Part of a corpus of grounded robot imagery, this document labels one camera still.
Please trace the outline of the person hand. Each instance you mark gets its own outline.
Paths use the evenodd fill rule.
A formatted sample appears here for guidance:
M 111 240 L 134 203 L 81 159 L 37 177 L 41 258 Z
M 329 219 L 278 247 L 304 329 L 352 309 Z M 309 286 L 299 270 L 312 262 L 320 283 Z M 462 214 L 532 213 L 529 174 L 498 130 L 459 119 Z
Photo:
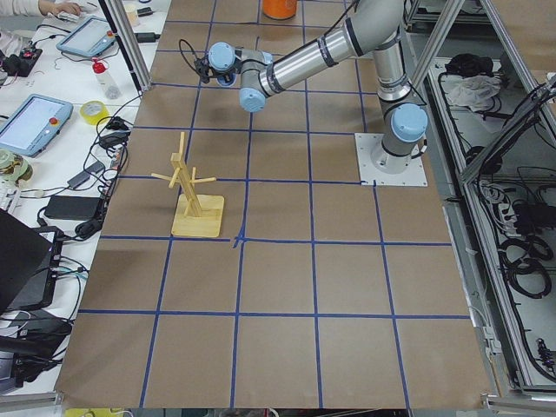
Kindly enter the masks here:
M 73 2 L 55 3 L 47 0 L 39 0 L 38 8 L 43 16 L 52 15 L 57 17 L 60 13 L 65 12 L 79 17 L 82 13 L 80 6 Z

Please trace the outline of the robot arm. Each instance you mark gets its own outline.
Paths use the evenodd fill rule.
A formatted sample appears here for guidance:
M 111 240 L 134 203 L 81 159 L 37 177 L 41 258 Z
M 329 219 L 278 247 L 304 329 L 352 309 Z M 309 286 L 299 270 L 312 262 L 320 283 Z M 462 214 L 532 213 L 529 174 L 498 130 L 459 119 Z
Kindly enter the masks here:
M 421 157 L 415 147 L 428 125 L 425 110 L 410 96 L 413 85 L 400 46 L 403 14 L 401 1 L 355 1 L 334 27 L 279 59 L 268 52 L 219 42 L 195 60 L 195 69 L 203 83 L 211 79 L 222 86 L 240 82 L 240 105 L 255 113 L 271 96 L 348 58 L 372 54 L 386 132 L 374 146 L 371 159 L 383 172 L 401 173 L 410 161 Z

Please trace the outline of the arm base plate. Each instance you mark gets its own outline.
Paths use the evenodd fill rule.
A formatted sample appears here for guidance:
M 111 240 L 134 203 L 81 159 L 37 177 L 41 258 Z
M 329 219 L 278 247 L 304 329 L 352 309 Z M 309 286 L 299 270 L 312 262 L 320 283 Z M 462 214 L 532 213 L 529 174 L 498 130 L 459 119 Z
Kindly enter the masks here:
M 391 156 L 382 147 L 383 134 L 355 133 L 360 182 L 365 186 L 426 187 L 427 177 L 418 146 L 409 156 Z

